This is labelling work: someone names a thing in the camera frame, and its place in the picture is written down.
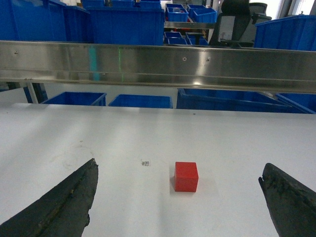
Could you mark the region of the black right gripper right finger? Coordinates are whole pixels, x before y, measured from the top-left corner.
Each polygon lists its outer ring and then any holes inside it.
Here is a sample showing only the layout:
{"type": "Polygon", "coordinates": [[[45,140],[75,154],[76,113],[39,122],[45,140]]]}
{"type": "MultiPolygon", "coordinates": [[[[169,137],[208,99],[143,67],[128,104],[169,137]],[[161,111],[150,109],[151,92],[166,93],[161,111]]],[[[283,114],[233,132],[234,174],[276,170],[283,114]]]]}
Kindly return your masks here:
{"type": "Polygon", "coordinates": [[[271,163],[266,163],[258,181],[280,237],[316,235],[315,191],[271,163]]]}

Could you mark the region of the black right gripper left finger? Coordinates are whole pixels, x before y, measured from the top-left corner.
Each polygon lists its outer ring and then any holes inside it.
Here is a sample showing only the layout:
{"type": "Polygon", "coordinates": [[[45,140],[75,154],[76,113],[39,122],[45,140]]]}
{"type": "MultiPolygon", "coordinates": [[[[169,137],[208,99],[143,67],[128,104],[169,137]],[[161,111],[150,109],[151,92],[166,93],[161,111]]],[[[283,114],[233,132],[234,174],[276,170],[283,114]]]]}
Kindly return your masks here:
{"type": "Polygon", "coordinates": [[[98,183],[90,159],[62,182],[0,226],[2,237],[80,237],[89,225],[98,183]]]}

